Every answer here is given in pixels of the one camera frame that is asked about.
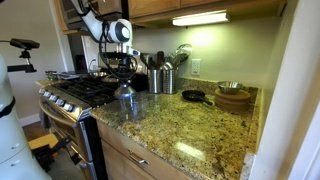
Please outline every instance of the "drawer handle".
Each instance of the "drawer handle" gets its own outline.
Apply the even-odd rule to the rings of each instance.
[[[129,150],[129,153],[130,153],[129,157],[131,159],[133,159],[135,162],[137,162],[139,164],[143,164],[143,163],[150,164],[148,161],[146,161],[146,160],[142,159],[141,157],[137,156],[136,154],[134,154],[131,150]]]

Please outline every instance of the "frying pan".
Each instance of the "frying pan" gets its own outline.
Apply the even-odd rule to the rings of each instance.
[[[182,96],[187,101],[193,102],[205,102],[208,105],[212,105],[212,102],[208,101],[204,96],[204,92],[197,90],[186,90],[182,92]]]

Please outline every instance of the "oven handle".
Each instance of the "oven handle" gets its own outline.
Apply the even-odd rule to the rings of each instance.
[[[62,124],[65,124],[65,125],[68,125],[68,126],[71,126],[72,128],[76,128],[77,127],[77,124],[76,123],[70,123],[70,120],[68,120],[67,118],[61,118],[61,117],[58,117],[57,115],[54,115],[52,112],[50,112],[47,107],[45,107],[45,104],[46,102],[45,101],[39,101],[39,105],[40,105],[40,108],[42,109],[42,111],[48,115],[50,118],[52,119],[55,119],[56,121],[59,121],[60,123]]]

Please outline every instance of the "wall outlet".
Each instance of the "wall outlet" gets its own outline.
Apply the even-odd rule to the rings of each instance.
[[[192,75],[200,75],[200,62],[201,59],[192,59],[192,66],[191,66],[191,74]]]

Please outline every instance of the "gas stove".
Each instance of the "gas stove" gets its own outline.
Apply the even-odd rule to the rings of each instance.
[[[43,101],[75,121],[89,116],[89,111],[115,100],[115,89],[93,79],[70,80],[41,88]]]

